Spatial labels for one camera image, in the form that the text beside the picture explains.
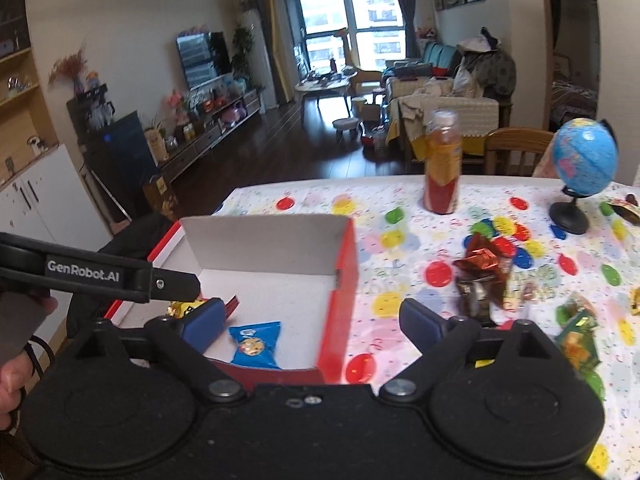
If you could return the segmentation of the shiny red brown snack bag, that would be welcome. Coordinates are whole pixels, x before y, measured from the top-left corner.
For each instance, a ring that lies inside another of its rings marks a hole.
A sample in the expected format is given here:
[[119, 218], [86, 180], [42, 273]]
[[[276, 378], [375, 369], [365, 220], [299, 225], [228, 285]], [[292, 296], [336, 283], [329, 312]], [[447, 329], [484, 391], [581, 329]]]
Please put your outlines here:
[[490, 301], [499, 308], [504, 307], [513, 262], [493, 240], [474, 233], [464, 256], [454, 260], [454, 266], [464, 278], [489, 278]]

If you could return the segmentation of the yellow snack packet in box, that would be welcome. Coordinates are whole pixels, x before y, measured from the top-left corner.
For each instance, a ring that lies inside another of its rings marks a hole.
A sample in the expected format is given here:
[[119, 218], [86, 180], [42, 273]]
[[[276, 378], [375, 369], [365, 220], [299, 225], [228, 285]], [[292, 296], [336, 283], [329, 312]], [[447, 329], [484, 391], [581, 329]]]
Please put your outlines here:
[[171, 316], [172, 318], [183, 318], [192, 311], [201, 307], [202, 304], [205, 304], [205, 300], [203, 299], [198, 299], [190, 302], [174, 301], [169, 305], [167, 309], [167, 315]]

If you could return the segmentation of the dark brown snack packet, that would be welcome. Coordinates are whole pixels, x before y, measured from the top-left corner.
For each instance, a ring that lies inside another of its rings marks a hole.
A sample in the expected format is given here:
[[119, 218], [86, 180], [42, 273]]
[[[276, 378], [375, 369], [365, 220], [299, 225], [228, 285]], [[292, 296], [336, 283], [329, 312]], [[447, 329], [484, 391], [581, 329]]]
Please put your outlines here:
[[489, 278], [456, 278], [460, 294], [459, 311], [483, 327], [494, 328], [497, 323], [490, 316]]

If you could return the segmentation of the blue cookie snack packet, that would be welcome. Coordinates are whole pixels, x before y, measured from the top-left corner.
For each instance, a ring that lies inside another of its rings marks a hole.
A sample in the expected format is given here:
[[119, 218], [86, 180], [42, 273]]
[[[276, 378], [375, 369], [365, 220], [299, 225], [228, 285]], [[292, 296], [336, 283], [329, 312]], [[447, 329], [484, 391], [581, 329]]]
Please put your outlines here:
[[236, 366], [278, 370], [276, 345], [280, 337], [280, 322], [265, 322], [228, 328], [235, 343], [231, 363]]

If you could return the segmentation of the white cabinet with shelves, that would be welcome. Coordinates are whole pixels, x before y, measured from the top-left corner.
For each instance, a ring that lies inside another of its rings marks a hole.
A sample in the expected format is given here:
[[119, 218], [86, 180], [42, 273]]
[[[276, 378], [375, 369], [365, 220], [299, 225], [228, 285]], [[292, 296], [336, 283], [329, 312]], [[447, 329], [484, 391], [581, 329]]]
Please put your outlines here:
[[1, 0], [1, 229], [89, 250], [111, 240], [54, 130], [26, 0]]

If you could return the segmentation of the colourful balloon tablecloth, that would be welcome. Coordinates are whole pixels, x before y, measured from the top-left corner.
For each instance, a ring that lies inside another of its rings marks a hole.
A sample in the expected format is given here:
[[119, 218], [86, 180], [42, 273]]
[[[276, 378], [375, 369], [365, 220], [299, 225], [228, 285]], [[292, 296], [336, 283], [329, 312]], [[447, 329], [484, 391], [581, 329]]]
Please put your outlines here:
[[339, 214], [355, 229], [359, 284], [344, 357], [346, 384], [382, 385], [418, 355], [401, 333], [402, 300], [449, 318], [507, 328], [535, 322], [593, 388], [605, 426], [589, 467], [603, 479], [639, 474], [639, 230], [614, 208], [626, 186], [579, 204], [589, 228], [549, 216], [562, 185], [465, 177], [457, 207], [434, 214], [418, 176], [285, 182], [239, 188], [225, 216]]

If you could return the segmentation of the red white cardboard box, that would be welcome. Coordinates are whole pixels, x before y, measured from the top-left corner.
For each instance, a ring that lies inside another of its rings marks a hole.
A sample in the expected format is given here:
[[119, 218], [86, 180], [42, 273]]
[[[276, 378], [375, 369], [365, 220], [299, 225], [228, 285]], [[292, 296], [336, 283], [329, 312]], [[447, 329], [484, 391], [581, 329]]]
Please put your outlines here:
[[195, 352], [159, 320], [166, 300], [117, 300], [107, 318], [138, 328], [143, 359], [163, 363], [206, 396], [231, 400], [259, 384], [333, 385], [341, 380], [358, 284], [352, 220], [333, 214], [190, 217], [149, 256], [158, 270], [194, 274], [204, 298], [239, 300], [225, 326], [278, 321], [277, 366], [237, 366], [222, 333]]

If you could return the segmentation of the green snack packet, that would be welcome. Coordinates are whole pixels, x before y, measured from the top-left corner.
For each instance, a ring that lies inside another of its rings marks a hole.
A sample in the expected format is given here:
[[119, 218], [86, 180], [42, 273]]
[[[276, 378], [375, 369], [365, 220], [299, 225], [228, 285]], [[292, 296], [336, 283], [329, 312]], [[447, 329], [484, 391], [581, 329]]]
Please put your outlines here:
[[575, 314], [563, 326], [555, 342], [572, 364], [581, 373], [592, 372], [600, 364], [594, 331], [598, 322], [594, 314], [585, 307], [576, 310]]

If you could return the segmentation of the orange red tea bottle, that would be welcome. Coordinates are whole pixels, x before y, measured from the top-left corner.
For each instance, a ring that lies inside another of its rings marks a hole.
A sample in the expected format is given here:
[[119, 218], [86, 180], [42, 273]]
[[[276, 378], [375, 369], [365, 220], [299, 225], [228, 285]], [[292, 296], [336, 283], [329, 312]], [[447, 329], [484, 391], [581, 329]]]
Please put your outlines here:
[[452, 214], [462, 174], [462, 135], [458, 114], [436, 110], [426, 137], [424, 206], [433, 214]]

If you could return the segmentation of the wooden dining chair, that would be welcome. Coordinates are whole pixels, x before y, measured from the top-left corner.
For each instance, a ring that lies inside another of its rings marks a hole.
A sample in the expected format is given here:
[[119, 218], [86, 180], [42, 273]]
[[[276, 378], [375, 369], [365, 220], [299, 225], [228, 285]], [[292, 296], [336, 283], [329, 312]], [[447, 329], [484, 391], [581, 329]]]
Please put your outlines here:
[[486, 176], [531, 177], [553, 134], [532, 128], [500, 128], [485, 139]]

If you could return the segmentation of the opened wrapper far right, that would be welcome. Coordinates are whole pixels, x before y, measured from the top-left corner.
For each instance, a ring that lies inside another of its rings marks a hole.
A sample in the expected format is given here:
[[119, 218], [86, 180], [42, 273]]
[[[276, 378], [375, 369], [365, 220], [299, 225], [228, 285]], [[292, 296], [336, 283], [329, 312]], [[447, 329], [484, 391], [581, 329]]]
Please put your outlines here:
[[611, 198], [608, 204], [614, 214], [629, 222], [633, 226], [640, 226], [640, 208], [636, 196], [628, 193], [624, 198]]

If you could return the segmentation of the long low TV cabinet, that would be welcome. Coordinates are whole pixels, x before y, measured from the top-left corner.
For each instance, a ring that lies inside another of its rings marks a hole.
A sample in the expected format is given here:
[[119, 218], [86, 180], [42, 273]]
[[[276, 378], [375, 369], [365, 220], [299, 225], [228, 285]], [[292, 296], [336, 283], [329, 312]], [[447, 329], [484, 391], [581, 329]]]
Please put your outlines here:
[[258, 115], [259, 111], [260, 94], [257, 90], [250, 90], [218, 110], [201, 115], [194, 136], [190, 139], [184, 138], [166, 162], [158, 164], [160, 175], [168, 183], [174, 182], [194, 162]]

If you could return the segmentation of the blue desk globe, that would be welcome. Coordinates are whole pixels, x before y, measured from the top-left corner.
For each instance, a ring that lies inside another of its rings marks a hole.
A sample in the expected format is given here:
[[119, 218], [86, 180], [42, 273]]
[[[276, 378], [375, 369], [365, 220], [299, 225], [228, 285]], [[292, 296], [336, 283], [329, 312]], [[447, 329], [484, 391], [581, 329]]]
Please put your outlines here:
[[567, 233], [582, 235], [589, 229], [578, 200], [597, 195], [614, 179], [618, 165], [618, 145], [611, 125], [602, 119], [575, 118], [555, 133], [552, 166], [564, 183], [562, 193], [569, 202], [555, 202], [550, 219]]

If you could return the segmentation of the sofa with white cover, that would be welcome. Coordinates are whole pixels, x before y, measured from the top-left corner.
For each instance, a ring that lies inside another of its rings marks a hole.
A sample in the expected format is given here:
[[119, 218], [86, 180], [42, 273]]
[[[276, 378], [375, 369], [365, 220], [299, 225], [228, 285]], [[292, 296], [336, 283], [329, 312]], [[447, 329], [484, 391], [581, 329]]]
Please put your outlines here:
[[482, 156], [486, 136], [500, 126], [498, 101], [486, 98], [477, 87], [454, 88], [461, 62], [457, 48], [429, 41], [419, 61], [395, 63], [383, 74], [386, 141], [397, 141], [409, 158], [425, 158], [427, 130], [438, 110], [458, 115], [463, 153], [469, 156]]

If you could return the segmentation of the flat screen television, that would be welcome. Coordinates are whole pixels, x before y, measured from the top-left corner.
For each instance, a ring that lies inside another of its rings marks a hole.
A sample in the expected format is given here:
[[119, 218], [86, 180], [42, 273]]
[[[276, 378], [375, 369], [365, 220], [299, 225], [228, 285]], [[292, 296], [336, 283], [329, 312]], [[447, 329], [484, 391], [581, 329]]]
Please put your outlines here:
[[222, 32], [197, 32], [176, 39], [176, 47], [186, 85], [190, 90], [207, 86], [232, 72], [226, 40]]

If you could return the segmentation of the round coffee table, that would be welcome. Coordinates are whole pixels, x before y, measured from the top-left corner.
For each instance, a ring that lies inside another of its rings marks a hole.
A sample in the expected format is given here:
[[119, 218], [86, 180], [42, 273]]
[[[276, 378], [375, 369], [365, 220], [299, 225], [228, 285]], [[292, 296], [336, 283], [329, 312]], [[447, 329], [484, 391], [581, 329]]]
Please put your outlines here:
[[300, 102], [300, 123], [305, 123], [306, 117], [306, 103], [308, 101], [316, 101], [319, 103], [322, 99], [327, 98], [342, 98], [347, 115], [352, 116], [352, 108], [350, 107], [349, 91], [350, 80], [355, 75], [344, 76], [341, 74], [341, 78], [337, 79], [337, 74], [329, 78], [321, 78], [318, 80], [309, 80], [296, 84], [294, 91]]

